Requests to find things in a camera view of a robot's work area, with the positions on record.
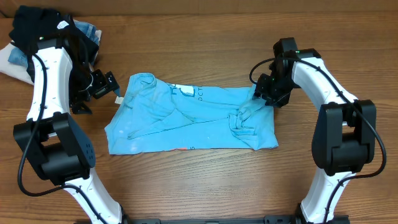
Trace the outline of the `light blue printed t-shirt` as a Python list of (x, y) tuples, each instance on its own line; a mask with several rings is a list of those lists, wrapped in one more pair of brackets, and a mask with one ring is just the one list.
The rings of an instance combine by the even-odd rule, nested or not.
[(274, 109), (255, 99), (254, 90), (178, 85), (151, 73), (132, 75), (104, 129), (109, 153), (275, 148)]

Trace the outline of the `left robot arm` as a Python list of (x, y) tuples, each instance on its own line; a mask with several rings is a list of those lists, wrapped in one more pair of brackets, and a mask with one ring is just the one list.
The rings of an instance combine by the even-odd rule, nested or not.
[(34, 63), (34, 95), (25, 123), (13, 136), (23, 155), (17, 184), (22, 193), (40, 197), (67, 191), (90, 223), (129, 223), (123, 207), (105, 189), (96, 171), (93, 143), (72, 118), (90, 114), (90, 98), (119, 95), (111, 72), (91, 71), (82, 39), (68, 30), (42, 35), (29, 46)]

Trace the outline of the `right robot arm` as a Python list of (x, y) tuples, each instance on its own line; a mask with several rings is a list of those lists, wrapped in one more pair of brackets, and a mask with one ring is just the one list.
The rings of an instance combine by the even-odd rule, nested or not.
[(346, 91), (327, 70), (315, 49), (300, 50), (293, 37), (273, 46), (270, 75), (257, 80), (254, 98), (281, 108), (294, 88), (301, 88), (318, 111), (312, 139), (312, 157), (317, 166), (310, 190), (293, 215), (268, 215), (265, 223), (349, 223), (334, 209), (346, 184), (362, 179), (364, 165), (374, 158), (376, 106)]

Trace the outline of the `beige folded garment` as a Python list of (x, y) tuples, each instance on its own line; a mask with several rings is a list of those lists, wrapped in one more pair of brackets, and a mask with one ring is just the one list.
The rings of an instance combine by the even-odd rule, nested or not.
[[(33, 80), (34, 78), (31, 78), (30, 75), (27, 72), (27, 68), (19, 66), (19, 65), (14, 65), (12, 63), (9, 63), (7, 60), (9, 58), (9, 55), (11, 53), (11, 50), (15, 47), (14, 41), (12, 40), (5, 48), (1, 50), (1, 73), (4, 73), (10, 77), (14, 77), (18, 80), (21, 80), (23, 82), (29, 83), (33, 85)], [(94, 56), (94, 59), (90, 65), (90, 70), (93, 71), (93, 65), (96, 59), (98, 53)]]

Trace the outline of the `black folded shirt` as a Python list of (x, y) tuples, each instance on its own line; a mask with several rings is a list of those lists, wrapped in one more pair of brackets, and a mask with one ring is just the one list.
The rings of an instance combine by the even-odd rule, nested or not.
[(44, 69), (49, 77), (59, 76), (83, 86), (85, 72), (99, 51), (99, 46), (79, 30), (70, 14), (56, 9), (21, 6), (9, 33), (14, 46), (26, 54), (27, 72), (33, 82), (42, 81)]

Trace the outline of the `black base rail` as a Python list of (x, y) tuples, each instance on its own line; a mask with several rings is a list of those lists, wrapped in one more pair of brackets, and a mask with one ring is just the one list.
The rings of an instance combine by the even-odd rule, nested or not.
[(130, 219), (130, 224), (304, 224), (297, 215), (266, 215), (264, 218), (222, 218), (191, 220)]

